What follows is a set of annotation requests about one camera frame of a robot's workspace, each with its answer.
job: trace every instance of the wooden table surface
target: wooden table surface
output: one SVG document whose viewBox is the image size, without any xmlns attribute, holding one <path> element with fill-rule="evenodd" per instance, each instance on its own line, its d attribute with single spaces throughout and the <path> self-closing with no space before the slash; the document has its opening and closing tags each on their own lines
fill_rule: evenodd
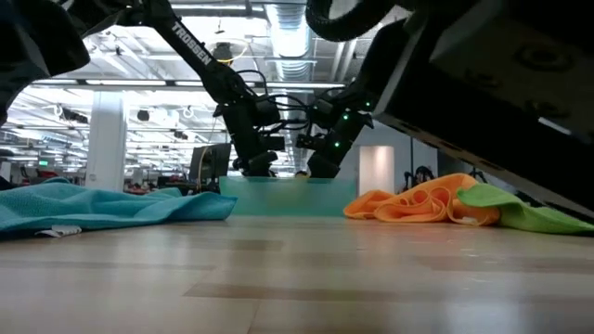
<svg viewBox="0 0 594 334">
<path fill-rule="evenodd" d="M 0 333 L 594 333 L 594 239 L 232 217 L 0 243 Z"/>
</svg>

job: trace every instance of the ceiling light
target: ceiling light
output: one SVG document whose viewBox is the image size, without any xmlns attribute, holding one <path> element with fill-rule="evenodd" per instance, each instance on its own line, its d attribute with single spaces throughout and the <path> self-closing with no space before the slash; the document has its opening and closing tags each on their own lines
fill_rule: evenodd
<svg viewBox="0 0 594 334">
<path fill-rule="evenodd" d="M 72 79 L 43 79 L 37 80 L 34 84 L 77 84 L 77 82 Z"/>
<path fill-rule="evenodd" d="M 217 6 L 217 5 L 198 5 L 198 4 L 171 4 L 171 8 L 173 9 L 216 9 L 216 10 L 225 10 L 225 9 L 245 9 L 245 6 L 242 5 L 226 5 L 226 6 Z M 252 8 L 253 11 L 264 11 L 263 7 L 255 6 Z"/>
<path fill-rule="evenodd" d="M 178 86 L 191 86 L 191 87 L 203 87 L 204 84 L 199 81 L 176 81 L 176 85 Z"/>
<path fill-rule="evenodd" d="M 268 83 L 268 88 L 330 89 L 343 87 L 343 83 Z"/>
<path fill-rule="evenodd" d="M 9 161 L 37 161 L 37 157 L 6 157 Z"/>
<path fill-rule="evenodd" d="M 86 83 L 104 85 L 167 85 L 163 80 L 87 80 Z"/>
</svg>

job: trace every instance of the green towel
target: green towel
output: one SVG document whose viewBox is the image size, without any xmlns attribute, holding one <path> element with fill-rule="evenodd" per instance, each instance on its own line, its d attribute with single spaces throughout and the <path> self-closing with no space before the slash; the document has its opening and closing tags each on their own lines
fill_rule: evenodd
<svg viewBox="0 0 594 334">
<path fill-rule="evenodd" d="M 479 184 L 468 190 L 460 189 L 458 198 L 472 207 L 498 207 L 501 210 L 499 224 L 506 227 L 562 235 L 594 232 L 594 225 L 551 208 L 532 208 L 496 186 Z"/>
</svg>

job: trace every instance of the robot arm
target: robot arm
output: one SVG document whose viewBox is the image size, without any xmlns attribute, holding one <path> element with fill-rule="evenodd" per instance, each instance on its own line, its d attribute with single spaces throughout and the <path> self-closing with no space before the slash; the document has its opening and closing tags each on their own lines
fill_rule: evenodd
<svg viewBox="0 0 594 334">
<path fill-rule="evenodd" d="M 325 135 L 299 135 L 297 147 L 314 154 L 307 162 L 311 177 L 333 178 L 340 171 L 346 153 L 364 126 L 373 128 L 370 112 L 380 100 L 404 48 L 407 37 L 403 20 L 383 27 L 376 35 L 361 71 L 355 80 L 335 96 L 327 92 L 314 103 L 312 123 L 327 131 Z"/>
<path fill-rule="evenodd" d="M 93 16 L 90 6 L 102 11 L 103 15 Z M 248 176 L 270 175 L 270 163 L 278 157 L 274 151 L 268 150 L 256 127 L 280 123 L 276 103 L 271 96 L 257 96 L 237 72 L 217 61 L 175 15 L 169 1 L 79 1 L 68 12 L 75 22 L 79 22 L 77 27 L 82 36 L 112 24 L 155 29 L 200 76 L 204 89 L 218 104 L 214 116 L 223 117 L 238 153 L 234 166 Z"/>
</svg>

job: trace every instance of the wall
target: wall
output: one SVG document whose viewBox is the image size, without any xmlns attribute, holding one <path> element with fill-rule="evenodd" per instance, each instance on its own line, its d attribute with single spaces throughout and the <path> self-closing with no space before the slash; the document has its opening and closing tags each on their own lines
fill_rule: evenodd
<svg viewBox="0 0 594 334">
<path fill-rule="evenodd" d="M 375 129 L 365 127 L 356 139 L 353 148 L 341 164 L 338 178 L 357 178 L 359 165 L 359 147 L 390 146 L 394 148 L 394 180 L 395 189 L 405 184 L 404 173 L 410 171 L 410 136 L 388 126 L 374 122 Z M 414 169 L 421 165 L 428 166 L 437 173 L 437 149 L 431 148 L 413 139 Z"/>
</svg>

